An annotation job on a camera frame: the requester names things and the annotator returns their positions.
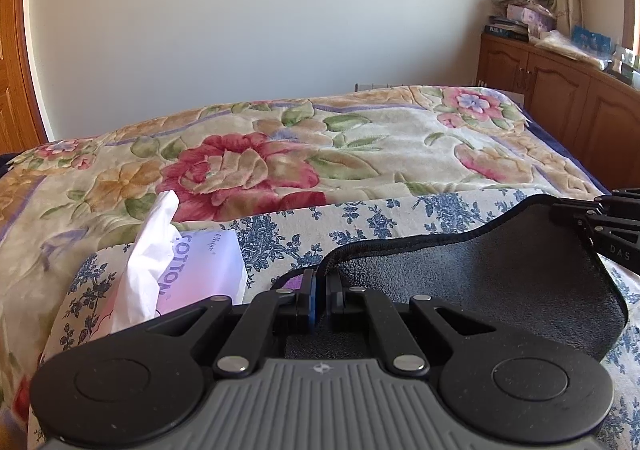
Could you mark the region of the purple and grey towel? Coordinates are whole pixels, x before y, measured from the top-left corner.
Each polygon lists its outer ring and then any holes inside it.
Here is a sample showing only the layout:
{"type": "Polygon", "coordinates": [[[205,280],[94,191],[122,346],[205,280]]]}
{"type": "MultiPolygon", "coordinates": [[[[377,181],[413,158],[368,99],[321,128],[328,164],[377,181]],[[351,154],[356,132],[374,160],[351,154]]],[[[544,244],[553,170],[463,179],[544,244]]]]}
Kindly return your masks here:
{"type": "Polygon", "coordinates": [[[351,359],[375,351],[363,326],[329,324],[326,277],[337,274],[395,304],[427,294],[602,359],[623,332],[628,307],[590,242],[551,219],[552,202],[531,196],[465,233],[364,240],[329,252],[316,273],[314,332],[288,337],[285,357],[351,359]]]}

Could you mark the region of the clutter pile on cabinet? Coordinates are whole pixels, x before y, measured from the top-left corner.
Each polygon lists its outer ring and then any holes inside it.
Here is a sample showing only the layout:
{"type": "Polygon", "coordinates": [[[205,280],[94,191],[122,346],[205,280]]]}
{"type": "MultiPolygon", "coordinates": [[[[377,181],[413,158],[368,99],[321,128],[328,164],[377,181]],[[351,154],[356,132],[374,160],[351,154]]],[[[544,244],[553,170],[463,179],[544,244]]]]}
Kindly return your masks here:
{"type": "Polygon", "coordinates": [[[563,30],[561,24],[566,14],[556,8],[557,1],[491,0],[496,12],[488,17],[484,32],[588,64],[637,88],[639,57],[634,51],[577,23],[563,30]]]}

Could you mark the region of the large floral bed blanket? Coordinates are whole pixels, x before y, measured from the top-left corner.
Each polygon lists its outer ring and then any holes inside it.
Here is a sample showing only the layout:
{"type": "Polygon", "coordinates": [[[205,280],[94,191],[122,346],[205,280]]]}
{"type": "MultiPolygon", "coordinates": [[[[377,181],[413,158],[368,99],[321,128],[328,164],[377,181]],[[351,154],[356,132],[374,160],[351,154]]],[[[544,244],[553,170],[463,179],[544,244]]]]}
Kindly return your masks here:
{"type": "Polygon", "coordinates": [[[1,176],[2,447],[40,439],[29,381],[79,266],[139,230],[160,193],[178,196],[179,227],[489,189],[603,191],[508,96],[479,87],[214,104],[20,153],[1,176]]]}

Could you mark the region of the white pink tissue box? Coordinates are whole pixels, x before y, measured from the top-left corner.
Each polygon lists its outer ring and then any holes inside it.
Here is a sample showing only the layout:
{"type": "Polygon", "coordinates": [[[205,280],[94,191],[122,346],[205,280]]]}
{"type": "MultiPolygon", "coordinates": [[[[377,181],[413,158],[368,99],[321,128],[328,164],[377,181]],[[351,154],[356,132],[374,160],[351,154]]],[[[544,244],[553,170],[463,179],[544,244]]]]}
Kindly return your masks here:
{"type": "Polygon", "coordinates": [[[178,205],[172,191],[155,200],[100,307],[94,340],[212,296],[242,303],[247,272],[236,232],[180,232],[172,224],[178,205]]]}

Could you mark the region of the blue floral white quilt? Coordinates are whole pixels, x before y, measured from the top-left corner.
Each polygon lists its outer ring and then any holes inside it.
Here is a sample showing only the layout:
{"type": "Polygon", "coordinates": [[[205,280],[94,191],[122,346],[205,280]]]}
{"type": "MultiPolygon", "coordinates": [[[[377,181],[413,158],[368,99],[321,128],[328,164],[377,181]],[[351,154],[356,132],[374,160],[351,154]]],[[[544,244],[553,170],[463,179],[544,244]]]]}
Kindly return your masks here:
{"type": "MultiPolygon", "coordinates": [[[[462,233],[487,224],[532,195],[489,189],[312,206],[232,222],[186,222],[179,230],[233,230],[247,273],[243,297],[268,290],[288,270],[317,265],[334,248],[357,241],[416,234],[462,233]]],[[[63,297],[40,359],[85,343],[125,267],[136,227],[103,241],[79,266],[63,297]]],[[[610,449],[639,445],[639,278],[608,259],[603,265],[628,307],[622,335],[604,358],[615,387],[613,409],[600,431],[610,449]]]]}

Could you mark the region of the wooden sideboard cabinet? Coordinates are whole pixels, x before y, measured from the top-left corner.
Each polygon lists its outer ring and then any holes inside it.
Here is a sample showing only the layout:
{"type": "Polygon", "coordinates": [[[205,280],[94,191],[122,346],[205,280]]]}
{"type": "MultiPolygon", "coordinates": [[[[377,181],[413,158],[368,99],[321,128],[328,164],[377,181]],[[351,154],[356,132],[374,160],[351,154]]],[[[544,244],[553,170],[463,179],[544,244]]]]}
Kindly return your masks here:
{"type": "Polygon", "coordinates": [[[639,92],[591,66],[484,33],[476,81],[524,108],[610,190],[639,185],[639,92]]]}

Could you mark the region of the wooden door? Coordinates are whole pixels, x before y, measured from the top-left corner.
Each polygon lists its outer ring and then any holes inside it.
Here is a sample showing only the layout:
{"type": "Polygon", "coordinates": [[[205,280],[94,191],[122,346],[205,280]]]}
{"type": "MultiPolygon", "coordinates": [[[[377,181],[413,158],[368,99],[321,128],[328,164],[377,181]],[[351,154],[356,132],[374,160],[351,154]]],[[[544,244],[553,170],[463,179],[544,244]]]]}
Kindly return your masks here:
{"type": "Polygon", "coordinates": [[[47,141],[28,62],[24,0],[1,0],[1,153],[47,141]]]}

